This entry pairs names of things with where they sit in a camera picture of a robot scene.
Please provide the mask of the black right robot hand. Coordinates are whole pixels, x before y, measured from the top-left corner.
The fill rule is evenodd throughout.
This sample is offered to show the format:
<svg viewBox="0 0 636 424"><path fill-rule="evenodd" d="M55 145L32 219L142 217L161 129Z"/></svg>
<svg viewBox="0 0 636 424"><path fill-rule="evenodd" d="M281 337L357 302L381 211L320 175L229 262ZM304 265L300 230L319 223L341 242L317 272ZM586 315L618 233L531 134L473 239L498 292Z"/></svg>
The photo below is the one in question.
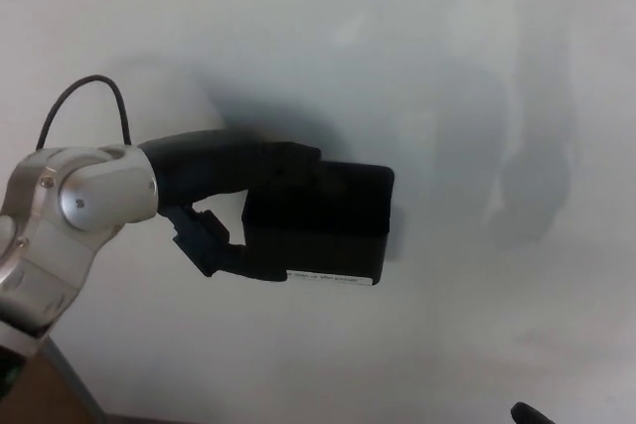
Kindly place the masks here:
<svg viewBox="0 0 636 424"><path fill-rule="evenodd" d="M511 407L510 414L515 424L555 424L545 414L521 401Z"/></svg>

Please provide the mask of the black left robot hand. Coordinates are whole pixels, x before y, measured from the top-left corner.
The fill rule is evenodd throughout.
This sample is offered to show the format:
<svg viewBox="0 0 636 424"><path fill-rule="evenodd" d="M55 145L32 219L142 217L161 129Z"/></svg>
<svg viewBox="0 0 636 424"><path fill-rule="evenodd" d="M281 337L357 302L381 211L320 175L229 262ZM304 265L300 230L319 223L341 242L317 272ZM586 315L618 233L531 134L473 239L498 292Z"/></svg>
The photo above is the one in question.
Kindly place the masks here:
<svg viewBox="0 0 636 424"><path fill-rule="evenodd" d="M204 276L223 271L265 282L287 280L280 265L250 263L247 247L232 244L221 221L210 211L195 211L193 204L269 186L307 185L322 158L318 148L231 130L182 133L138 148L155 175L158 213L173 224L173 241Z"/></svg>

